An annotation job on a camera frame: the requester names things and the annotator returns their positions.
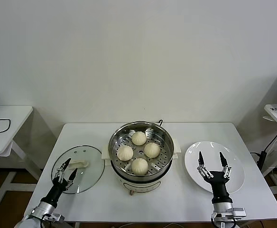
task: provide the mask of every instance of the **white wall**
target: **white wall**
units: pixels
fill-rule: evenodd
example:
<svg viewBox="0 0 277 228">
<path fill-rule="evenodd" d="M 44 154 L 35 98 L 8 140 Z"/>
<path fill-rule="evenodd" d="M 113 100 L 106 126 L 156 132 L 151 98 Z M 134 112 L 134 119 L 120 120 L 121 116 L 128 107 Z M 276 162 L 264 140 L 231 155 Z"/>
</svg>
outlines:
<svg viewBox="0 0 277 228">
<path fill-rule="evenodd" d="M 66 122 L 233 122 L 277 130 L 277 0 L 0 0 L 0 105 Z"/>
</svg>

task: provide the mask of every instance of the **white side table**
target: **white side table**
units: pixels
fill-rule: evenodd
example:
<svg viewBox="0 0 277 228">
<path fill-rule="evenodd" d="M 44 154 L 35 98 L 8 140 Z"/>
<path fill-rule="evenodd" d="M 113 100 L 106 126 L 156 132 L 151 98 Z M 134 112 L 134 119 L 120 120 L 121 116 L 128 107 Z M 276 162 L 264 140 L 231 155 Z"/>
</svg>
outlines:
<svg viewBox="0 0 277 228">
<path fill-rule="evenodd" d="M 264 119 L 270 120 L 270 121 L 276 121 L 277 122 L 277 104 L 267 104 L 265 105 L 266 112 L 270 115 L 264 116 Z M 264 167 L 262 169 L 263 176 L 266 176 L 270 171 L 272 171 L 277 166 L 277 151 L 272 152 L 271 156 L 268 159 L 268 162 L 264 163 Z M 276 184 L 276 186 L 270 187 L 273 194 L 277 194 L 277 175 L 276 174 L 270 174 L 271 179 Z"/>
<path fill-rule="evenodd" d="M 0 155 L 5 152 L 7 147 L 11 146 L 12 150 L 24 161 L 28 172 L 38 180 L 41 175 L 41 170 L 23 152 L 17 143 L 13 141 L 14 136 L 19 131 L 23 123 L 27 120 L 32 111 L 33 108 L 31 106 L 0 106 L 0 119 L 11 120 L 10 128 L 6 132 L 0 133 Z M 0 202 L 6 191 L 34 191 L 36 184 L 11 183 L 15 175 L 16 172 L 10 172 L 1 186 Z"/>
</svg>

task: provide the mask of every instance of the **steamed bun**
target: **steamed bun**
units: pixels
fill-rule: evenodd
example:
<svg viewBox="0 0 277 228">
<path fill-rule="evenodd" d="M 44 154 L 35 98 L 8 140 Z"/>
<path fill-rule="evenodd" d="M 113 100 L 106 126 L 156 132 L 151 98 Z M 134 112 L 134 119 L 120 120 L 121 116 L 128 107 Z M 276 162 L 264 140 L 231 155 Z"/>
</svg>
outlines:
<svg viewBox="0 0 277 228">
<path fill-rule="evenodd" d="M 133 150 L 130 146 L 121 146 L 118 150 L 118 158 L 121 161 L 128 161 L 133 157 Z"/>
<path fill-rule="evenodd" d="M 146 137 L 145 133 L 143 133 L 143 132 L 135 132 L 132 135 L 131 140 L 135 145 L 141 146 L 146 142 L 147 137 Z"/>
<path fill-rule="evenodd" d="M 132 162 L 131 169 L 135 175 L 145 175 L 148 172 L 148 162 L 143 158 L 137 158 Z"/>
<path fill-rule="evenodd" d="M 145 155 L 149 158 L 155 158 L 159 155 L 160 147 L 154 142 L 148 143 L 144 148 Z"/>
</svg>

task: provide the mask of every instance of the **glass pot lid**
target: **glass pot lid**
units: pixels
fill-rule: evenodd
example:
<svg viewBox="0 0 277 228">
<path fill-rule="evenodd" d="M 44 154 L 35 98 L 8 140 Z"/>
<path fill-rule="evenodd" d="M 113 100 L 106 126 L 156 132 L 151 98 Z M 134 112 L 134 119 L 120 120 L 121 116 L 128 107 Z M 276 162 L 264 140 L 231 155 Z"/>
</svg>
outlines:
<svg viewBox="0 0 277 228">
<path fill-rule="evenodd" d="M 77 194 L 86 191 L 101 178 L 105 168 L 102 153 L 92 146 L 85 145 L 67 150 L 56 160 L 51 172 L 52 180 L 57 172 L 56 169 L 60 168 L 69 158 L 71 158 L 71 161 L 65 170 L 65 179 L 68 180 L 75 168 L 78 169 L 73 185 L 67 191 L 64 191 L 64 193 Z"/>
</svg>

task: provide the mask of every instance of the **metal robot arm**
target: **metal robot arm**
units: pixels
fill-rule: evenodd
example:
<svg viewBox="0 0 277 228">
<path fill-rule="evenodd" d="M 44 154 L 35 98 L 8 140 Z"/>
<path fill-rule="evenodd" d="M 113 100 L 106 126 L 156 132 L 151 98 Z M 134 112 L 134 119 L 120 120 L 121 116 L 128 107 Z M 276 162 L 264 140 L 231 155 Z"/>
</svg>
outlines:
<svg viewBox="0 0 277 228">
<path fill-rule="evenodd" d="M 212 204 L 214 207 L 213 214 L 211 215 L 211 223 L 216 228 L 235 228 L 236 221 L 246 217 L 244 208 L 234 208 L 232 199 L 226 189 L 226 183 L 230 179 L 231 167 L 228 166 L 227 160 L 220 152 L 222 171 L 208 171 L 204 164 L 202 153 L 199 153 L 199 166 L 197 167 L 203 179 L 211 184 L 213 199 Z"/>
<path fill-rule="evenodd" d="M 57 207 L 57 202 L 63 191 L 69 189 L 75 179 L 77 169 L 75 169 L 68 180 L 64 179 L 65 170 L 69 165 L 71 158 L 65 161 L 57 169 L 53 179 L 53 186 L 48 194 L 40 200 L 37 207 L 32 209 L 31 214 L 26 215 L 14 228 L 43 228 L 45 220 L 49 223 L 63 223 L 64 217 L 61 214 L 53 213 Z"/>
</svg>

